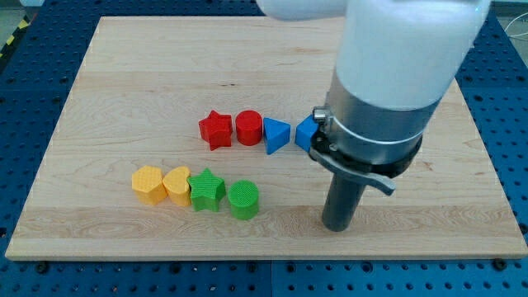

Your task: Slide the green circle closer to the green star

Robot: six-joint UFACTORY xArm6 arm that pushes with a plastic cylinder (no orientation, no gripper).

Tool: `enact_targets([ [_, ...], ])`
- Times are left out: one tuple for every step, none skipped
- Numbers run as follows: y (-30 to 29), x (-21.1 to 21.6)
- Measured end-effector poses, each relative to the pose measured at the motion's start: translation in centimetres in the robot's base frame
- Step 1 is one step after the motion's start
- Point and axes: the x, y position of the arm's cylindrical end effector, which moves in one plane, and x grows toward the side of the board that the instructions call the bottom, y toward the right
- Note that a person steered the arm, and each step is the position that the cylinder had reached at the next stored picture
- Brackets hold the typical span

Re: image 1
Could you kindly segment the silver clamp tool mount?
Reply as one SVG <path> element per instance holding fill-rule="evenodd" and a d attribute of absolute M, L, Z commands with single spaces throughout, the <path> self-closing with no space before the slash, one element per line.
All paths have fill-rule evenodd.
<path fill-rule="evenodd" d="M 390 196 L 396 189 L 392 178 L 414 159 L 439 103 L 405 109 L 373 105 L 347 90 L 334 72 L 325 103 L 313 108 L 318 130 L 309 156 L 335 177 Z"/>

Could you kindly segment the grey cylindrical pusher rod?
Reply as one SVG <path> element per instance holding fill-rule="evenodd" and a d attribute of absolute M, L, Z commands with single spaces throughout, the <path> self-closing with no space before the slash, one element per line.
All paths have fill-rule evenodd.
<path fill-rule="evenodd" d="M 347 229 L 364 190 L 365 185 L 334 174 L 323 207 L 324 226 L 333 232 Z"/>

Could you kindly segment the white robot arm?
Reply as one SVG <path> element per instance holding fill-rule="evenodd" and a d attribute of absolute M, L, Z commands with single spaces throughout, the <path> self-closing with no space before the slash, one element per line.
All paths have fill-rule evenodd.
<path fill-rule="evenodd" d="M 309 156 L 332 173 L 324 226 L 346 229 L 364 189 L 386 195 L 411 164 L 488 15 L 477 1 L 258 0 L 280 21 L 345 20 Z"/>

